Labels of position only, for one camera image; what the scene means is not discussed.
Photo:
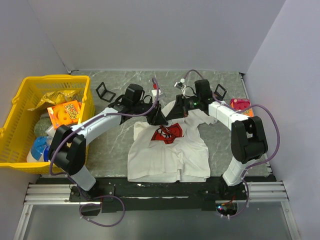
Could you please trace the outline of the white Coca-Cola t-shirt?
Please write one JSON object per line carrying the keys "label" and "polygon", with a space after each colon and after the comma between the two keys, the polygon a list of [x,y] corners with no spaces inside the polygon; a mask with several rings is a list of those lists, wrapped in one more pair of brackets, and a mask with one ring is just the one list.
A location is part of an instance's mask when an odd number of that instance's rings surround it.
{"label": "white Coca-Cola t-shirt", "polygon": [[128,181],[205,182],[211,175],[209,149],[198,126],[216,122],[199,109],[189,111],[186,118],[174,119],[170,126],[137,121],[127,157]]}

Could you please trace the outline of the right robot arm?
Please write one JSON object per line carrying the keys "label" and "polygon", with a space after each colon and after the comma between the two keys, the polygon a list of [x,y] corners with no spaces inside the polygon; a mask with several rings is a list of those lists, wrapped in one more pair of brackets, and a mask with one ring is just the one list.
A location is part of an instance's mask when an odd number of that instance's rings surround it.
{"label": "right robot arm", "polygon": [[195,95],[177,95],[172,110],[165,118],[181,119],[190,111],[201,110],[231,131],[232,159],[222,175],[225,183],[218,187],[219,195],[228,200],[236,194],[235,186],[242,182],[246,168],[268,151],[263,122],[258,116],[249,117],[222,103],[223,96],[211,90],[207,79],[197,80],[194,85]]}

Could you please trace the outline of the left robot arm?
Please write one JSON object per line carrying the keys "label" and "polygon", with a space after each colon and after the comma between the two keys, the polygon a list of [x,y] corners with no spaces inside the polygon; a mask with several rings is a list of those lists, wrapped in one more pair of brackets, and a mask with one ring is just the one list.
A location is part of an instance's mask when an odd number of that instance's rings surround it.
{"label": "left robot arm", "polygon": [[130,84],[125,94],[96,116],[71,127],[61,125],[57,128],[47,154],[50,166],[62,169],[87,201],[94,201],[102,194],[96,178],[85,166],[86,149],[93,140],[131,118],[146,117],[150,124],[167,124],[159,103],[159,84],[155,78],[152,83],[155,96],[148,103],[142,99],[143,87]]}

